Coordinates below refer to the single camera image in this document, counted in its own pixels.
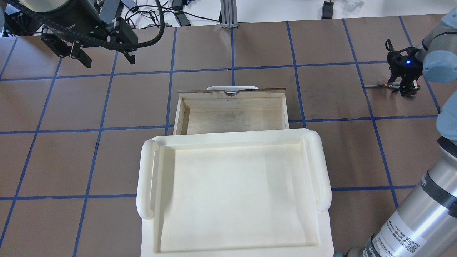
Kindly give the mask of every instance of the blue tape grid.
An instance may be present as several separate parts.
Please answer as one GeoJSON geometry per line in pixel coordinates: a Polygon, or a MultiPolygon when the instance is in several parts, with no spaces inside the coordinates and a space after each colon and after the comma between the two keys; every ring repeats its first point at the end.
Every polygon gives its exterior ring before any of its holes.
{"type": "MultiPolygon", "coordinates": [[[[399,19],[400,19],[400,22],[402,24],[402,27],[404,29],[404,32],[405,32],[405,35],[410,43],[410,46],[412,46],[412,42],[409,38],[409,35],[408,35],[408,32],[406,30],[406,27],[404,25],[404,22],[403,22],[403,19],[402,17],[399,16],[399,19]]],[[[302,123],[303,126],[305,127],[306,126],[306,122],[335,122],[335,121],[350,121],[350,120],[371,120],[372,123],[373,123],[373,128],[375,130],[375,134],[376,134],[376,138],[377,138],[377,141],[378,141],[378,144],[379,144],[379,148],[380,148],[380,151],[381,151],[381,155],[382,155],[382,159],[383,159],[383,162],[384,162],[384,166],[385,166],[385,169],[386,169],[386,175],[388,177],[388,181],[389,181],[389,186],[380,186],[380,187],[335,187],[335,188],[332,188],[332,191],[333,192],[339,192],[339,191],[365,191],[365,190],[391,190],[392,192],[392,197],[393,197],[393,200],[394,200],[394,204],[395,206],[397,207],[398,206],[398,203],[397,203],[397,199],[396,199],[396,195],[395,195],[395,189],[411,189],[414,187],[414,185],[402,185],[402,186],[394,186],[392,184],[392,179],[390,177],[390,173],[389,173],[389,170],[388,170],[388,165],[387,165],[387,161],[386,161],[386,158],[385,158],[385,155],[384,155],[384,151],[383,151],[383,147],[382,147],[382,144],[381,144],[381,140],[380,140],[380,137],[379,137],[379,132],[377,130],[377,126],[376,126],[376,120],[381,120],[381,119],[405,119],[405,118],[436,118],[437,115],[424,115],[424,116],[407,116],[407,117],[404,117],[404,116],[394,116],[394,117],[375,117],[373,115],[373,112],[372,112],[372,109],[371,109],[371,105],[370,105],[370,101],[369,101],[369,98],[368,98],[368,95],[367,95],[367,92],[365,91],[365,89],[363,88],[363,91],[364,91],[364,94],[365,94],[365,97],[366,97],[366,100],[367,100],[367,103],[368,103],[368,106],[369,106],[369,109],[370,109],[370,117],[362,117],[362,118],[355,118],[355,119],[347,119],[347,118],[330,118],[330,119],[305,119],[305,115],[304,115],[304,109],[303,109],[303,103],[302,103],[302,98],[301,98],[301,91],[300,91],[300,84],[299,84],[299,80],[298,80],[298,71],[297,71],[297,67],[311,67],[311,66],[333,66],[333,65],[355,65],[356,68],[357,68],[357,72],[358,72],[358,75],[359,75],[359,79],[360,79],[360,82],[361,82],[361,85],[363,86],[364,85],[364,82],[363,82],[363,78],[362,78],[362,75],[360,73],[360,69],[359,69],[359,65],[360,64],[381,64],[381,63],[387,63],[386,61],[371,61],[371,62],[358,62],[357,61],[357,58],[356,58],[356,55],[355,55],[355,51],[354,51],[354,48],[352,46],[352,42],[351,42],[351,38],[350,38],[350,35],[349,35],[349,31],[347,29],[347,26],[346,26],[346,23],[345,23],[345,20],[343,19],[342,20],[343,22],[343,25],[344,25],[344,28],[345,28],[345,32],[346,32],[346,35],[347,35],[347,38],[348,38],[348,41],[349,41],[349,44],[350,44],[350,47],[351,47],[351,51],[352,51],[352,54],[353,54],[353,57],[354,57],[354,62],[345,62],[345,63],[321,63],[321,64],[297,64],[296,62],[296,58],[295,58],[295,51],[294,51],[294,47],[293,47],[293,41],[292,41],[292,35],[291,35],[291,31],[290,31],[290,27],[289,27],[289,22],[287,21],[286,22],[286,26],[287,26],[287,33],[288,33],[288,36],[289,36],[289,43],[290,43],[290,47],[291,47],[291,54],[292,54],[292,59],[293,59],[293,65],[274,65],[274,66],[256,66],[256,67],[235,67],[235,53],[234,53],[234,30],[231,29],[231,57],[232,57],[232,65],[231,67],[227,67],[227,68],[220,68],[220,69],[200,69],[200,70],[174,70],[174,59],[175,59],[175,47],[176,47],[176,35],[177,35],[177,29],[175,28],[174,30],[174,38],[173,38],[173,50],[172,50],[172,59],[171,59],[171,67],[170,67],[170,70],[165,70],[165,71],[152,71],[152,72],[130,72],[130,73],[114,73],[114,70],[115,70],[115,66],[116,66],[116,61],[117,61],[117,53],[116,53],[116,56],[115,56],[115,59],[114,59],[114,63],[113,63],[113,67],[112,67],[112,71],[110,74],[98,74],[98,75],[75,75],[75,76],[57,76],[57,73],[58,73],[58,70],[60,68],[60,64],[62,62],[62,59],[59,60],[58,62],[58,66],[57,66],[57,69],[55,71],[55,74],[53,77],[37,77],[37,78],[18,78],[18,79],[2,79],[2,76],[3,76],[3,73],[6,69],[6,66],[11,58],[11,55],[12,55],[12,52],[16,46],[16,43],[17,43],[17,40],[18,38],[15,39],[13,45],[12,45],[12,48],[11,48],[11,51],[6,59],[6,62],[5,62],[5,65],[3,66],[2,68],[2,71],[0,73],[0,81],[21,81],[21,80],[45,80],[45,79],[49,79],[49,80],[53,80],[52,83],[51,83],[51,86],[49,88],[49,92],[48,92],[48,96],[46,98],[46,101],[45,101],[45,104],[44,104],[44,107],[43,107],[43,111],[41,113],[41,116],[40,116],[40,120],[39,120],[39,123],[37,125],[37,129],[36,130],[32,130],[32,131],[6,131],[6,132],[0,132],[0,134],[34,134],[34,138],[33,138],[33,141],[32,141],[32,145],[30,147],[30,150],[28,152],[28,155],[27,155],[27,158],[26,158],[26,162],[25,162],[25,165],[24,165],[24,168],[22,170],[22,174],[21,174],[21,178],[19,180],[19,184],[18,184],[18,187],[16,189],[16,193],[15,193],[15,196],[14,197],[0,197],[0,200],[12,200],[12,204],[11,204],[11,208],[10,208],[10,211],[8,213],[8,217],[6,219],[6,222],[5,222],[5,226],[3,228],[3,231],[2,231],[2,234],[1,234],[1,238],[0,238],[0,247],[1,247],[1,244],[3,242],[3,239],[5,237],[5,233],[6,233],[6,230],[7,230],[7,227],[8,227],[8,224],[9,224],[9,221],[11,219],[11,215],[12,215],[12,212],[13,212],[13,209],[14,209],[14,205],[16,203],[17,200],[38,200],[38,199],[84,199],[84,204],[83,204],[83,209],[82,209],[82,212],[81,212],[81,218],[80,218],[80,224],[79,224],[79,227],[78,227],[78,233],[77,233],[77,238],[76,238],[76,241],[75,241],[75,246],[74,246],[74,253],[73,253],[73,256],[75,257],[76,256],[76,253],[77,253],[77,249],[78,249],[78,243],[79,243],[79,238],[80,238],[80,234],[81,234],[81,229],[82,229],[82,225],[83,225],[83,222],[84,222],[84,215],[85,215],[85,208],[87,206],[87,199],[90,199],[90,198],[125,198],[125,197],[136,197],[136,194],[109,194],[109,195],[89,195],[89,191],[90,191],[90,184],[91,184],[91,179],[92,179],[92,174],[93,174],[93,170],[94,170],[94,166],[95,166],[95,160],[96,160],[96,155],[97,155],[97,152],[98,152],[98,145],[99,145],[99,142],[100,142],[100,139],[101,139],[101,133],[102,131],[108,131],[108,130],[123,130],[123,129],[165,129],[165,135],[168,134],[168,129],[169,128],[172,128],[173,125],[169,125],[169,119],[170,119],[170,104],[171,104],[171,92],[172,92],[172,82],[173,82],[173,74],[174,73],[183,73],[183,72],[204,72],[204,71],[220,71],[220,70],[231,70],[232,71],[232,85],[234,86],[235,85],[235,71],[236,70],[252,70],[252,69],[274,69],[274,68],[294,68],[294,72],[295,72],[295,80],[296,80],[296,84],[297,84],[297,93],[298,93],[298,98],[299,98],[299,103],[300,103],[300,112],[301,112],[301,115],[302,115],[302,119],[301,120],[290,120],[289,122],[290,123],[302,123]],[[170,74],[170,83],[169,83],[169,94],[168,94],[168,104],[167,104],[167,116],[166,116],[166,124],[163,125],[163,126],[138,126],[138,127],[118,127],[118,128],[104,128],[103,127],[103,122],[104,122],[104,118],[105,118],[105,113],[106,113],[106,107],[107,107],[107,103],[108,103],[108,98],[109,98],[109,93],[110,93],[110,90],[111,90],[111,84],[112,84],[112,80],[113,80],[113,77],[115,76],[123,76],[123,75],[140,75],[140,74],[163,74],[163,73],[166,73],[166,74],[170,74]],[[51,95],[51,92],[52,92],[52,89],[53,89],[53,85],[55,83],[55,80],[57,79],[66,79],[66,78],[80,78],[80,77],[99,77],[99,76],[109,76],[110,77],[110,82],[109,82],[109,86],[108,86],[108,90],[107,90],[107,93],[106,93],[106,99],[105,99],[105,106],[104,106],[104,109],[103,109],[103,114],[102,114],[102,118],[101,118],[101,124],[100,124],[100,127],[99,128],[93,128],[93,129],[71,129],[71,130],[40,130],[40,126],[41,126],[41,122],[43,120],[43,116],[44,116],[44,113],[46,111],[46,107],[47,107],[47,104],[48,104],[48,101],[49,101],[49,97],[51,95]],[[95,131],[98,131],[99,134],[98,134],[98,138],[97,138],[97,143],[96,143],[96,147],[94,149],[94,156],[93,156],[93,159],[92,159],[92,165],[91,165],[91,168],[90,168],[90,176],[89,176],[89,179],[88,179],[88,183],[87,183],[87,188],[86,188],[86,193],[85,195],[62,195],[62,196],[18,196],[19,194],[19,190],[21,188],[21,184],[22,184],[22,180],[24,178],[24,175],[25,175],[25,172],[26,172],[26,169],[27,169],[27,165],[28,165],[28,162],[30,160],[30,155],[32,153],[32,150],[33,150],[33,146],[35,144],[35,141],[36,141],[36,138],[37,138],[37,135],[38,134],[41,134],[41,133],[79,133],[79,132],[95,132],[95,131]]],[[[426,84],[429,88],[429,91],[430,91],[430,94],[432,95],[432,98],[435,102],[435,105],[436,105],[436,108],[438,109],[438,111],[440,110],[440,107],[436,101],[436,98],[435,98],[435,95],[433,94],[433,91],[428,83],[428,81],[426,81],[426,84]]]]}
{"type": "MultiPolygon", "coordinates": [[[[2,75],[3,75],[3,71],[5,71],[5,67],[6,67],[10,57],[11,57],[11,53],[8,56],[8,59],[6,60],[5,66],[3,67],[2,75]]],[[[0,247],[1,247],[2,243],[3,243],[3,239],[5,237],[6,229],[8,228],[8,224],[10,222],[11,215],[13,213],[14,205],[16,204],[16,199],[17,199],[17,197],[19,195],[19,190],[21,189],[22,181],[24,180],[24,176],[25,176],[25,173],[26,173],[27,165],[28,165],[28,162],[30,160],[30,155],[32,154],[33,146],[35,145],[35,141],[37,140],[38,131],[40,130],[41,122],[43,121],[43,117],[44,117],[44,112],[46,111],[46,107],[48,106],[49,98],[51,96],[51,92],[53,90],[54,83],[56,81],[57,73],[58,73],[58,70],[60,68],[60,64],[61,63],[62,63],[62,58],[60,58],[59,61],[58,61],[57,68],[56,68],[56,71],[54,73],[53,81],[52,81],[52,83],[51,83],[51,85],[49,87],[48,95],[46,96],[46,101],[44,102],[43,110],[41,111],[41,116],[40,116],[40,119],[38,121],[37,129],[36,129],[36,131],[34,133],[32,144],[31,144],[30,150],[29,150],[29,152],[27,154],[27,158],[26,158],[26,162],[24,164],[24,168],[22,169],[21,178],[19,179],[19,183],[18,183],[17,188],[16,188],[16,193],[15,193],[13,201],[11,203],[10,211],[8,212],[8,217],[6,218],[5,226],[3,227],[3,231],[2,231],[2,234],[1,234],[1,237],[0,237],[0,247]]]]}
{"type": "Polygon", "coordinates": [[[370,110],[370,117],[371,117],[371,121],[373,123],[374,132],[376,135],[377,143],[379,145],[379,150],[381,151],[381,157],[383,159],[384,168],[386,170],[386,175],[387,175],[387,180],[389,182],[390,191],[392,192],[393,203],[395,205],[395,208],[397,208],[398,207],[397,196],[395,194],[395,188],[393,187],[392,178],[390,177],[389,167],[387,166],[387,160],[386,160],[386,156],[384,154],[383,144],[381,143],[381,138],[379,137],[379,132],[378,132],[377,125],[376,125],[376,120],[373,115],[373,110],[371,108],[370,99],[368,97],[367,91],[365,90],[365,87],[363,87],[365,85],[365,83],[363,82],[362,74],[361,74],[360,68],[359,68],[359,63],[357,62],[356,53],[355,53],[354,47],[352,45],[352,41],[351,41],[351,37],[349,35],[349,31],[347,29],[346,21],[344,19],[341,19],[341,21],[343,22],[344,30],[346,31],[347,40],[349,41],[349,46],[351,48],[352,56],[354,57],[354,62],[356,63],[356,68],[357,68],[357,73],[359,75],[360,84],[363,89],[363,93],[365,94],[368,108],[370,110]]]}

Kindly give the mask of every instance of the drawer handle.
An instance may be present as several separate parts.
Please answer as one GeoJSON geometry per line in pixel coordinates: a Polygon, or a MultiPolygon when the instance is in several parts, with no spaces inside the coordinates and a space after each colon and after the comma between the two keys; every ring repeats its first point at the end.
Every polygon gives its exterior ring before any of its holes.
{"type": "Polygon", "coordinates": [[[243,89],[259,89],[256,86],[210,86],[206,90],[224,90],[226,94],[231,96],[237,95],[239,90],[243,89]]]}

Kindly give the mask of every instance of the metal post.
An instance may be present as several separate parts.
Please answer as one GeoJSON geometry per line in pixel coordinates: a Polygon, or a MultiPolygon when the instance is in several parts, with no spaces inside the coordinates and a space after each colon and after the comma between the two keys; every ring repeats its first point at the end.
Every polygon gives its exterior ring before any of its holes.
{"type": "Polygon", "coordinates": [[[221,24],[223,28],[238,27],[238,19],[236,18],[236,0],[221,0],[221,16],[221,24]]]}

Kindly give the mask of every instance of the drawer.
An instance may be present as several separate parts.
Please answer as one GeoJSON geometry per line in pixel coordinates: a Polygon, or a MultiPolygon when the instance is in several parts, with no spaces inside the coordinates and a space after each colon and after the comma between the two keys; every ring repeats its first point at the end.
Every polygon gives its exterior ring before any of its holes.
{"type": "Polygon", "coordinates": [[[222,88],[179,91],[173,135],[289,128],[285,88],[222,88]]]}

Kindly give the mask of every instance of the power adapter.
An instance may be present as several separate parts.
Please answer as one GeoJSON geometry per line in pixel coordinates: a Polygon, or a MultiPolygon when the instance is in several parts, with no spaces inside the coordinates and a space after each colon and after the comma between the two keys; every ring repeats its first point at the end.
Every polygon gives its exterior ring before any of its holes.
{"type": "Polygon", "coordinates": [[[333,2],[324,2],[322,6],[322,20],[323,19],[332,19],[333,18],[333,2]]]}

